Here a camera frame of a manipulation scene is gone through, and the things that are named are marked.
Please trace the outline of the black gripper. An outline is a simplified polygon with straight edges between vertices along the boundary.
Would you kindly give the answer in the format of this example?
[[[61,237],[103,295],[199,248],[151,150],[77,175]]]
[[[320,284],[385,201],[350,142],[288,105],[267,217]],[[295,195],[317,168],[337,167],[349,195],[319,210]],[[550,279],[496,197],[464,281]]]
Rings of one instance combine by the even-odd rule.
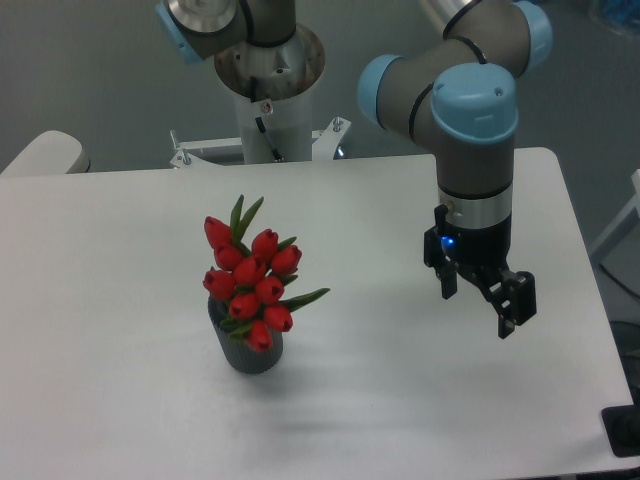
[[[424,262],[435,268],[442,298],[448,300],[456,294],[457,270],[493,306],[500,339],[506,339],[537,313],[534,275],[508,269],[511,226],[511,215],[483,229],[454,226],[440,216],[424,235]]]

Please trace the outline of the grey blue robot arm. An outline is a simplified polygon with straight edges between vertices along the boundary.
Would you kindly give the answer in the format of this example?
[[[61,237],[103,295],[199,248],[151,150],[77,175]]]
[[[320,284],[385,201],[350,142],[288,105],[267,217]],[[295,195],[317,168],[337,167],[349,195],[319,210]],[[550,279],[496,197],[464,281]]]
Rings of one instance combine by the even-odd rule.
[[[424,262],[449,298],[459,280],[479,289],[507,337],[536,312],[534,276],[513,272],[511,242],[516,80],[548,57],[553,32],[528,1],[428,1],[442,42],[406,59],[383,55],[363,70],[357,103],[381,128],[429,150],[439,202],[424,235]],[[162,1],[156,13],[188,63],[213,59],[240,101],[249,163],[306,161],[310,117],[295,104],[326,62],[292,1]]]

